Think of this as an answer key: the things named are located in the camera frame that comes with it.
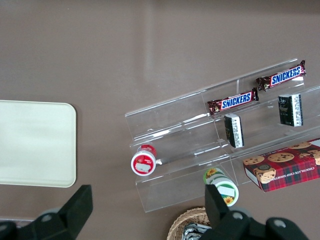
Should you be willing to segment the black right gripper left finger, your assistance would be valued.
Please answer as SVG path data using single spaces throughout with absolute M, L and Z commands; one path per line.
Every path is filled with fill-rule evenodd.
M 11 220 L 0 223 L 2 240 L 75 240 L 93 211 L 92 186 L 82 185 L 57 211 L 40 215 L 18 227 Z

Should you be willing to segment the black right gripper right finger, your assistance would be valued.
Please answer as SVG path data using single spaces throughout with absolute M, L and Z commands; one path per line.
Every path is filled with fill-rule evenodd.
M 211 225 L 201 240 L 307 240 L 291 220 L 268 218 L 259 223 L 240 210 L 230 210 L 215 185 L 205 186 L 205 211 Z

